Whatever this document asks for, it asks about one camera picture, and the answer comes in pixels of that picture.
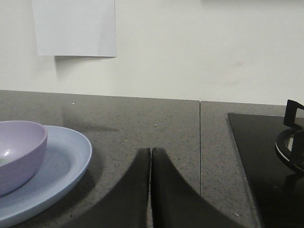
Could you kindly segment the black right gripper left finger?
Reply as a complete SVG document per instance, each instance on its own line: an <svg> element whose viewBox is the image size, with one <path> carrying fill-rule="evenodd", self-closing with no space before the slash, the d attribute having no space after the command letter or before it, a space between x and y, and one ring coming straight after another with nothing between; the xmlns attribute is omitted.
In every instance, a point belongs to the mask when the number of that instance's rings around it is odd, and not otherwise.
<svg viewBox="0 0 304 228"><path fill-rule="evenodd" d="M67 228L145 228L150 183L151 150L140 148L123 177L92 208L66 224Z"/></svg>

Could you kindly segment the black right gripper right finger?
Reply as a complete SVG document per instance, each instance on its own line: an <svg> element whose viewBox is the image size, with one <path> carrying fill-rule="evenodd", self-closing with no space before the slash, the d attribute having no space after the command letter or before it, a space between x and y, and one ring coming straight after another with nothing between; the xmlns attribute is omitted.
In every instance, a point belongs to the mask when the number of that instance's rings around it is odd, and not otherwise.
<svg viewBox="0 0 304 228"><path fill-rule="evenodd" d="M152 150L151 204L155 228L241 227L185 181L163 148Z"/></svg>

